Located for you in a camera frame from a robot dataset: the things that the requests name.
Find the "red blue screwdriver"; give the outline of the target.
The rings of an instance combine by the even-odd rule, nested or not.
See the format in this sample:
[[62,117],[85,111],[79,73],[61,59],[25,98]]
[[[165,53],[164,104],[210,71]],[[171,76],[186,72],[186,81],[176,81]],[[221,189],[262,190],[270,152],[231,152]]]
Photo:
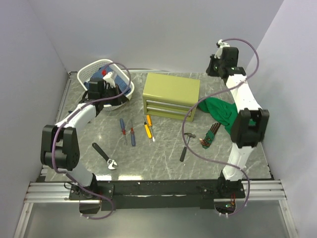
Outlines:
[[130,128],[130,137],[131,137],[131,145],[133,147],[135,147],[136,146],[136,140],[135,140],[135,132],[134,132],[132,121],[131,121],[131,128]]

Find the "olive green tool chest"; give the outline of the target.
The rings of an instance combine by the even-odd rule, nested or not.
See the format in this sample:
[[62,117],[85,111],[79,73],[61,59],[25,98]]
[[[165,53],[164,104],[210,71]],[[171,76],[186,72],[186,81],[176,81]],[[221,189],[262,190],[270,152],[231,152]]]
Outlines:
[[193,121],[199,100],[200,80],[159,73],[148,73],[143,89],[146,115]]

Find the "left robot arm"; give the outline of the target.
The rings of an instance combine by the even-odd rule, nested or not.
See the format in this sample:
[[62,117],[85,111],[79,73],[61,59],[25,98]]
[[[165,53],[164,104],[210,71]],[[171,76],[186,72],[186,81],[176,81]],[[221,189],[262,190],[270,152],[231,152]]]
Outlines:
[[62,121],[46,125],[42,130],[40,160],[43,165],[65,174],[81,186],[81,194],[87,199],[98,195],[96,176],[80,163],[80,149],[77,132],[97,117],[105,104],[118,106],[127,101],[125,93],[131,80],[121,90],[112,78],[93,78],[89,88],[82,95],[77,107]]

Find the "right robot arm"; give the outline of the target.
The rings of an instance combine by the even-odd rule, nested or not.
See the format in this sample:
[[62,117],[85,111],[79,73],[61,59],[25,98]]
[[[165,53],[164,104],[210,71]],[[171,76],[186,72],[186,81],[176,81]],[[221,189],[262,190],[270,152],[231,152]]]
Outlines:
[[237,117],[230,132],[232,149],[228,165],[221,172],[225,180],[217,185],[217,193],[224,198],[234,192],[231,181],[242,179],[242,170],[257,144],[263,141],[269,119],[269,111],[257,103],[245,70],[238,66],[238,56],[238,48],[219,45],[217,52],[211,55],[206,70],[209,76],[218,76],[224,81],[237,108]]

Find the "blue cloth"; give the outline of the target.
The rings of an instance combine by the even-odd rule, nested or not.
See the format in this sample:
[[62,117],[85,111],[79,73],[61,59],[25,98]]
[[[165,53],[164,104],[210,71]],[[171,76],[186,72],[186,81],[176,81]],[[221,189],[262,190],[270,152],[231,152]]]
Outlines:
[[126,89],[129,83],[129,77],[115,64],[107,67],[106,65],[101,65],[101,62],[99,62],[98,64],[88,65],[80,70],[77,75],[77,79],[82,82],[82,86],[84,87],[84,89],[88,90],[88,81],[91,78],[99,78],[104,76],[104,71],[106,72],[106,74],[112,71],[115,72],[117,74],[115,78],[115,83],[118,85],[121,92]]

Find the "orange yellow screwdriver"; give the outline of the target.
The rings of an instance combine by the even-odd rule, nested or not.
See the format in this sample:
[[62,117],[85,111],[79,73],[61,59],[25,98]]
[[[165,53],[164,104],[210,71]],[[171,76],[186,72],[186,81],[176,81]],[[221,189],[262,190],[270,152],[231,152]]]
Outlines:
[[152,140],[153,140],[153,142],[155,142],[155,136],[154,136],[154,132],[153,132],[153,124],[152,124],[151,117],[150,117],[150,115],[147,115],[146,117],[147,117],[147,123],[148,123],[149,129],[150,129],[150,132],[152,134]]

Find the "small black yellow screwdriver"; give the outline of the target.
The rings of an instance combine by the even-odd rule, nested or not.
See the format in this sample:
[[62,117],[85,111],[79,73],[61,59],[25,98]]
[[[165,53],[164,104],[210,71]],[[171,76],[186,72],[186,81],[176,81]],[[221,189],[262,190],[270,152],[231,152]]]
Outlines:
[[145,131],[146,131],[147,137],[149,139],[152,139],[152,134],[151,134],[150,128],[149,128],[147,122],[145,121],[145,119],[144,119],[144,127],[145,127]]

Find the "white plastic basket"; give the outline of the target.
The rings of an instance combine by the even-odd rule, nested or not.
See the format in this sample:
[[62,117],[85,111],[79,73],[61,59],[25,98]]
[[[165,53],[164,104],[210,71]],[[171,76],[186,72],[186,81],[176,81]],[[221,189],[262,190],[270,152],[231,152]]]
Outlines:
[[110,59],[100,59],[86,65],[78,71],[77,80],[83,87],[84,91],[88,90],[88,81],[93,77],[93,75],[102,75],[101,73],[98,73],[100,70],[105,70],[106,73],[112,72],[111,77],[114,79],[119,89],[121,91],[125,90],[129,82],[129,77],[126,74],[126,71],[120,69],[117,64],[112,64],[110,66],[105,67],[111,62],[112,61]]

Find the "green cloth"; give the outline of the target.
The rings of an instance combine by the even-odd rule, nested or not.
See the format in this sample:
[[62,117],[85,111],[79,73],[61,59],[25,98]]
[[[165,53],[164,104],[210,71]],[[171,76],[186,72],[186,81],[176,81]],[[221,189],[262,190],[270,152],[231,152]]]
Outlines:
[[231,134],[233,124],[238,117],[236,104],[230,104],[221,99],[210,97],[198,104],[198,108],[204,113],[211,115],[218,123],[225,127],[228,134]]

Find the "black adjustable wrench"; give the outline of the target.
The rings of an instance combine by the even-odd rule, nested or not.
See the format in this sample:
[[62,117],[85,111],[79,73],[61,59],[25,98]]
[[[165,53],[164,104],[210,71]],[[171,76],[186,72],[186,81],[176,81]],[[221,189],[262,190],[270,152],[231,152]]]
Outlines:
[[105,152],[104,150],[97,144],[97,143],[92,143],[92,147],[103,157],[103,159],[107,163],[107,167],[109,170],[116,170],[116,167],[118,166],[117,162],[113,159],[111,159]]

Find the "hex key set green holder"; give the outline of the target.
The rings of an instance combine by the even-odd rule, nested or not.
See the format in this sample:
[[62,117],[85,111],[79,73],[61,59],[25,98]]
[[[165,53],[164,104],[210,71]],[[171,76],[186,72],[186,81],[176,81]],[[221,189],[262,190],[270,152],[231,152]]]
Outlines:
[[200,144],[202,145],[204,149],[208,149],[211,146],[220,126],[221,124],[219,122],[213,123],[210,129],[207,131],[204,139],[202,138],[199,139]]

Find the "black handled hammer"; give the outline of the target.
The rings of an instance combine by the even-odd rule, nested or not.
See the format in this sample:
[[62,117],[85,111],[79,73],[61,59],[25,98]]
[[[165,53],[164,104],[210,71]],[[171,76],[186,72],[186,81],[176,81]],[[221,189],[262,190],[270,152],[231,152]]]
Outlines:
[[[186,139],[186,143],[187,144],[189,143],[191,138],[195,138],[196,137],[194,134],[189,133],[189,132],[185,133],[185,135],[187,135],[187,139]],[[187,147],[184,146],[184,148],[182,150],[182,153],[181,153],[181,156],[180,156],[180,159],[179,159],[180,162],[184,162],[184,159],[185,159],[185,156],[186,156],[186,152],[187,152]]]

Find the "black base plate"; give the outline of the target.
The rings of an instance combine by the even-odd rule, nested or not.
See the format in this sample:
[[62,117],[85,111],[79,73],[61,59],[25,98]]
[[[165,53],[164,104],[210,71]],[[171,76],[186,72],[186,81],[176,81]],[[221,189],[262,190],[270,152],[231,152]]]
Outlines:
[[94,195],[72,185],[69,199],[80,203],[81,212],[96,214],[118,209],[214,209],[217,200],[233,201],[247,195],[241,181],[219,179],[98,181],[93,191]]

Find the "aluminium frame rail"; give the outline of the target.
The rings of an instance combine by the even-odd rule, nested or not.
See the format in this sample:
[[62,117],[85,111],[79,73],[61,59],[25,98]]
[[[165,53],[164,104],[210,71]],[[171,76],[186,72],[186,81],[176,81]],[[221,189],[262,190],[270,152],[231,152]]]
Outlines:
[[43,165],[36,181],[31,182],[28,186],[23,209],[14,234],[15,238],[23,238],[25,236],[35,204],[62,204],[69,201],[69,192],[63,187],[63,183],[45,182],[48,170],[49,167]]

